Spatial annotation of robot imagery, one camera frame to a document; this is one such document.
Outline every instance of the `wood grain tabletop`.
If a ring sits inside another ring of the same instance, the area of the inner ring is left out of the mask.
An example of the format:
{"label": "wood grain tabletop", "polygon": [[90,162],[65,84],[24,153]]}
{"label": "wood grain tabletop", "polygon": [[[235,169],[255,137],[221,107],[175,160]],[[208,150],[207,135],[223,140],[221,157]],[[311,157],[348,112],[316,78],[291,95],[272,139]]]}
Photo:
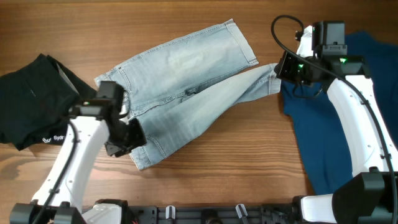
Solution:
{"label": "wood grain tabletop", "polygon": [[[265,65],[282,56],[270,33],[279,14],[296,16],[306,26],[343,20],[347,34],[366,30],[377,40],[398,44],[397,1],[34,2],[39,4],[0,1],[0,75],[43,53],[95,87],[94,77],[130,57],[231,18]],[[290,21],[277,25],[277,35],[291,49],[297,48],[296,29]],[[8,222],[15,203],[30,202],[59,149],[38,144],[19,152],[0,144],[0,223]],[[259,205],[311,194],[292,120],[283,114],[282,96],[276,94],[230,108],[202,136],[144,171],[138,171],[129,156],[110,158],[102,149],[84,205],[101,198],[160,207]]]}

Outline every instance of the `folded black garment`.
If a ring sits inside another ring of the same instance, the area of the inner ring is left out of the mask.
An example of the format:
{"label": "folded black garment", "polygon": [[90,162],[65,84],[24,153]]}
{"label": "folded black garment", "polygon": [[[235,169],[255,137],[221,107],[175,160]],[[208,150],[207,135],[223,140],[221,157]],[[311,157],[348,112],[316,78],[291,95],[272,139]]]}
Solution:
{"label": "folded black garment", "polygon": [[61,145],[69,108],[96,91],[51,56],[0,77],[0,142],[18,150],[44,142]]}

